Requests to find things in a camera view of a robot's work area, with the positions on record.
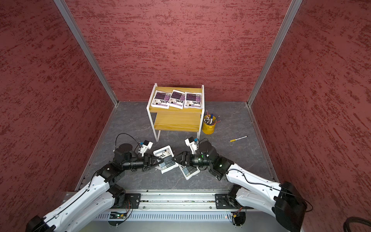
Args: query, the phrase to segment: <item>pen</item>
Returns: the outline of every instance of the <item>pen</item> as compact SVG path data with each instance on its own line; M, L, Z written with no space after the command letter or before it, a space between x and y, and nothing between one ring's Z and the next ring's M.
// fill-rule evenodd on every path
M216 122L216 120L217 120L219 117L220 117L220 116L216 117L216 119L212 121L211 125L213 125L214 122Z
M245 136L243 136L243 137L241 137L241 138L232 139L230 142L234 142L234 141L236 141L236 140L239 140L239 139L242 139L242 138L246 138L246 137L247 137L247 135L245 135Z

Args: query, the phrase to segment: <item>yellow marker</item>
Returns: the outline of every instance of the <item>yellow marker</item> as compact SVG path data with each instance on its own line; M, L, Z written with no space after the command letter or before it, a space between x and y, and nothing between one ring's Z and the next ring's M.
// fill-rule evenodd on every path
M232 139L230 142L234 142L234 141L236 141L236 140L239 140L239 139L242 139L242 138L246 138L246 137L247 137L247 135L246 135L246 136L243 136L243 137L241 137L241 138Z

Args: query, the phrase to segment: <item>marble floor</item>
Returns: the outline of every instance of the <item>marble floor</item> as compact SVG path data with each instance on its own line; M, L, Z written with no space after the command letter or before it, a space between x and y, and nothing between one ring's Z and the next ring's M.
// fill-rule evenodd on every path
M108 132L100 147L99 153L93 160L85 180L90 180L94 172L112 160L115 148L115 138L119 133L128 133L140 142L153 142L151 150L170 145L174 155L188 151L184 140L196 133L161 131L159 142L155 141L148 114L147 102L120 102L118 109L109 125ZM217 152L234 161L244 169L272 180L263 153L260 149L253 125L250 121L245 102L206 102L205 109L216 116L220 115L221 122L216 125L212 135L201 132L201 139L207 137ZM248 135L247 138L230 142L231 139ZM136 143L127 135L120 135L117 146ZM186 180L179 168L172 169L164 174L157 169L146 172L125 171L125 176L117 183L126 190L138 189L229 189L233 184L224 177L218 181L207 170Z

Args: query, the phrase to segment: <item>black cable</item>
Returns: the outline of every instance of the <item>black cable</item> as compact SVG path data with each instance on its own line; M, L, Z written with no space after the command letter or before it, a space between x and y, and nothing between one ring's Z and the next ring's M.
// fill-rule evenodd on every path
M208 138L203 138L203 139L201 139L201 140L199 140L199 142L198 143L201 143L203 140L205 140L205 139L207 139L207 141L209 141L209 139Z
M139 144L135 147L134 152L135 152L135 150L138 148L138 146L139 146Z
M91 180L90 180L90 182L89 182L88 189L90 188L90 184L92 183L95 174L96 174L99 170L96 170L96 171L94 172L94 174L93 174L93 176L92 176L92 178L91 178Z
M359 218L359 217L349 217L345 220L343 224L343 230L344 232L352 232L350 229L350 223L360 223L367 226L371 226L371 222L369 220Z
M303 200L306 201L308 204L310 204L310 206L312 207L310 210L305 211L306 213L308 213L308 212L310 212L310 211L312 211L312 210L314 209L313 205L312 205L309 201L305 200L304 198L302 198L302 197L300 197L300 196L297 196L297 195L294 195L294 194L291 194L291 193L287 193L287 192L282 191L282 190L279 190L279 189L275 189L275 188L270 187L269 185L266 185L266 184L249 182L249 181L246 179L245 174L244 174L241 170L238 170L238 169L229 169L228 171L232 171L232 170L239 171L240 173L242 173L243 177L245 178L245 180L246 180L247 183L249 183L249 184L259 184L259 185L263 185L263 186L266 186L266 187L268 187L268 188L270 188L270 189L274 189L274 190L277 190L277 191L280 191L280 192L283 192L283 193L286 193L286 194L289 194L289 195L292 195L292 196L299 197L299 198L303 199Z
M121 134L126 134L126 135L130 136L132 139L134 139L134 137L132 137L131 135L129 135L129 134L127 134L127 133L121 133ZM115 149L117 148L117 146L116 146L117 138L118 138L118 136L121 135L121 134L118 134L117 137L116 137L116 140L115 140Z

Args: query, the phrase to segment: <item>package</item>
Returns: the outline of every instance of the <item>package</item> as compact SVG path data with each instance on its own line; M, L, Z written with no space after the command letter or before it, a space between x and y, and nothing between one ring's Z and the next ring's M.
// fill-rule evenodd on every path
M167 104L172 107L183 109L184 100L186 99L185 96L186 94L184 92L174 89Z
M195 176L200 173L198 167L191 167L191 166L183 166L179 165L181 172L183 173L186 180L189 180L192 176Z
M161 170L162 174L179 166L178 163L173 161L174 154L170 146L166 146L154 151L153 155L164 159L164 162L156 167L157 169Z
M170 99L170 95L171 93L166 93L166 92L156 90L151 106L168 109L169 106L167 102Z
M201 93L190 93L190 92L185 92L185 103L184 103L184 108L197 108L201 109L201 99L202 99L202 94Z

